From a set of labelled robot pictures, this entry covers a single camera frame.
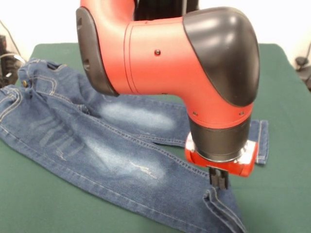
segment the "black cable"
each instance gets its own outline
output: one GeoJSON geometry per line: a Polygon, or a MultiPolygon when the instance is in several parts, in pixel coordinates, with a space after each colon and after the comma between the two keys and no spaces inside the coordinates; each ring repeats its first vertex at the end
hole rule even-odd
{"type": "Polygon", "coordinates": [[[10,31],[6,28],[6,26],[2,23],[1,20],[0,20],[0,24],[1,24],[2,27],[8,32],[8,34],[9,34],[9,36],[10,36],[10,38],[11,38],[11,41],[12,41],[13,45],[15,46],[15,49],[17,50],[17,53],[20,55],[20,52],[19,52],[19,50],[18,50],[18,47],[16,46],[16,43],[15,43],[15,41],[13,40],[13,37],[12,37],[10,31]]]}
{"type": "Polygon", "coordinates": [[[310,54],[310,49],[311,49],[311,42],[310,42],[310,44],[309,44],[309,48],[308,48],[308,52],[307,52],[307,56],[306,56],[306,58],[308,58],[308,57],[309,57],[309,54],[310,54]]]}

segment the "denim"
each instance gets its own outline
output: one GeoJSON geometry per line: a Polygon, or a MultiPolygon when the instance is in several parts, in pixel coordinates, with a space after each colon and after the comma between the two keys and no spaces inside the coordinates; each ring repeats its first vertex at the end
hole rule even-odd
{"type": "MultiPolygon", "coordinates": [[[[0,138],[45,169],[103,200],[187,233],[244,233],[231,186],[162,149],[184,147],[185,106],[97,93],[65,64],[31,59],[27,87],[0,89],[0,138]]],[[[268,157],[268,122],[252,120],[257,163],[268,157]]]]}

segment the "metal button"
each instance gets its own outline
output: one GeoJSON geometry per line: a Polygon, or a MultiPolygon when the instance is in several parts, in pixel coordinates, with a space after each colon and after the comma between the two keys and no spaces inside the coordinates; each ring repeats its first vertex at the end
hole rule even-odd
{"type": "Polygon", "coordinates": [[[26,80],[23,81],[23,86],[24,86],[24,87],[28,87],[28,83],[27,83],[26,80]]]}

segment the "screw hole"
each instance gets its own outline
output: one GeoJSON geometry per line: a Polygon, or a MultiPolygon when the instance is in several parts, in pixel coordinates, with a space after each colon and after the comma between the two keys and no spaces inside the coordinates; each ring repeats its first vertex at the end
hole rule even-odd
{"type": "Polygon", "coordinates": [[[155,55],[160,56],[161,55],[161,50],[155,50],[155,55]]]}

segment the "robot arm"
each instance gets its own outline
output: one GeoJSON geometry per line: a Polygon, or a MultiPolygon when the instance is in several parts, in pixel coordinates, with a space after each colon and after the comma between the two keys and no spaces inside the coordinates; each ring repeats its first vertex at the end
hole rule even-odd
{"type": "Polygon", "coordinates": [[[188,161],[210,167],[211,177],[215,168],[225,180],[227,173],[248,176],[257,146],[248,164],[239,159],[258,90],[259,49],[247,17],[218,7],[133,21],[134,9],[133,0],[81,0],[78,41],[93,88],[116,97],[179,96],[190,122],[188,161]]]}

